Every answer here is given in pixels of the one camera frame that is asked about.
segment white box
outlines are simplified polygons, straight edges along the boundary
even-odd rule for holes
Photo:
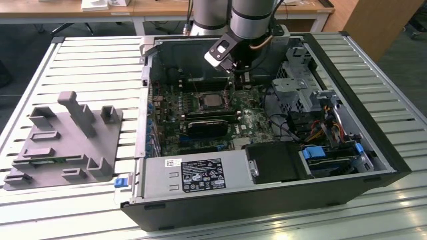
[[[133,0],[109,0],[110,6],[127,7]]]

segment gray carpet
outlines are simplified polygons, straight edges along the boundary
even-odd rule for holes
[[[163,28],[171,32],[175,30],[175,34],[183,32],[185,22],[170,22],[162,25]],[[122,25],[117,23],[91,23],[90,24],[97,37],[106,36],[135,36],[134,23],[123,22]],[[39,64],[50,48],[53,32],[61,24],[45,25],[46,32],[39,33],[33,24],[21,25],[2,25],[0,24],[0,60],[6,65],[11,75],[14,76],[14,82],[0,88],[0,133],[9,123],[11,115],[19,104],[19,96],[5,95],[23,95],[27,89],[29,83],[33,80]],[[166,32],[157,30],[151,23],[146,24],[146,33],[149,35],[165,35]],[[58,37],[91,37],[83,23],[73,25],[69,29],[61,32]]]
[[[45,26],[47,32],[39,33],[35,26],[29,25],[0,25],[0,60],[7,66],[14,82],[0,88],[0,96],[22,95],[27,85],[38,70],[41,61],[51,44],[51,32],[59,24]],[[171,31],[177,28],[178,22],[162,25]],[[134,36],[134,24],[125,22],[123,25],[115,23],[91,23],[91,27],[98,37],[103,36]],[[182,23],[175,34],[182,33],[185,23]],[[163,35],[165,32],[155,29],[154,25],[146,24],[149,35]],[[59,36],[90,37],[85,24],[75,24],[65,30]],[[412,40],[406,33],[402,33],[386,56],[380,62],[380,66],[400,86],[408,97],[413,100],[421,111],[427,115],[426,95],[427,85],[427,34],[417,40]],[[21,97],[0,97],[0,132],[3,131]]]

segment motherboard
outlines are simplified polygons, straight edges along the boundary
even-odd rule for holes
[[[262,108],[266,87],[227,87],[198,89],[194,84],[186,91],[182,85],[154,86],[162,156],[234,151],[275,141]]]

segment blue tab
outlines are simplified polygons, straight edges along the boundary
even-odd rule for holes
[[[126,188],[129,187],[129,179],[127,178],[118,178],[115,181],[114,181],[114,187],[117,189],[121,189],[121,188]]]
[[[306,159],[322,158],[322,157],[328,156],[326,151],[324,150],[324,147],[321,147],[321,146],[307,147],[302,153],[303,153]]]
[[[356,149],[358,149],[360,153],[364,153],[366,151],[361,143],[357,143]]]
[[[302,154],[305,155],[305,159],[310,159],[310,152],[307,151],[307,149],[305,149],[305,151],[302,151]]]

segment desk leg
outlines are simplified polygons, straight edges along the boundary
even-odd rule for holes
[[[146,18],[145,17],[134,17],[133,21],[134,21],[137,36],[146,36],[146,28],[145,28]]]
[[[324,28],[326,27],[328,21],[329,21],[330,13],[326,14],[318,14],[318,18],[314,21],[314,25],[311,27],[313,33],[321,33],[324,31]]]

